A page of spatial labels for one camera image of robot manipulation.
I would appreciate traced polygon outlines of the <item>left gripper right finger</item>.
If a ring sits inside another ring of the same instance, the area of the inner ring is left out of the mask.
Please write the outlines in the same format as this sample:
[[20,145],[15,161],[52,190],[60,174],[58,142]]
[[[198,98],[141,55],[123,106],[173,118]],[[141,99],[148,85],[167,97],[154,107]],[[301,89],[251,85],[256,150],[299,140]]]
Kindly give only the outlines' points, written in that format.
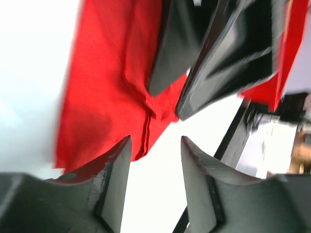
[[241,173],[181,138],[181,160],[193,233],[308,233],[311,177]]

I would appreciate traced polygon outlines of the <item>red paper napkin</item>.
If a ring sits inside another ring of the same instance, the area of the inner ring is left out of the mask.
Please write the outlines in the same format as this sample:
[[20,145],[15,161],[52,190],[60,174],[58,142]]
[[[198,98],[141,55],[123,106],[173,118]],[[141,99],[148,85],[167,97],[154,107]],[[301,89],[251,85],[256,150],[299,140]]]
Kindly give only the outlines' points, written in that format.
[[[240,93],[274,111],[300,47],[307,0],[279,1],[277,72]],[[170,123],[191,67],[158,96],[148,92],[162,0],[86,0],[66,83],[55,167],[75,170],[131,136],[131,157],[144,157]]]

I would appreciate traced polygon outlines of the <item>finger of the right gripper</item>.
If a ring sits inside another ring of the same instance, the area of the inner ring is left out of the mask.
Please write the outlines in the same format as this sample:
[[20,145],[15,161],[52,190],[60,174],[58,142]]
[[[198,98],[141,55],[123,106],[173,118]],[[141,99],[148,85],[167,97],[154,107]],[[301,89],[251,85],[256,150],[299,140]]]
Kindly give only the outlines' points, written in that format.
[[158,44],[148,81],[148,92],[158,96],[197,60],[214,13],[216,0],[162,1]]
[[277,72],[279,1],[220,0],[176,106],[186,120]]

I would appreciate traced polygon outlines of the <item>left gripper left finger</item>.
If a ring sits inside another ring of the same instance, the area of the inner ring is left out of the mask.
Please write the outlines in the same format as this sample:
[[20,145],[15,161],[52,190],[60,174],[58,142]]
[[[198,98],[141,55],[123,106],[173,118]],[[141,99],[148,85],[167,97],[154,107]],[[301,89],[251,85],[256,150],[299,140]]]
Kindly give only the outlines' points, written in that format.
[[131,162],[132,140],[57,179],[26,173],[0,175],[3,233],[118,233]]

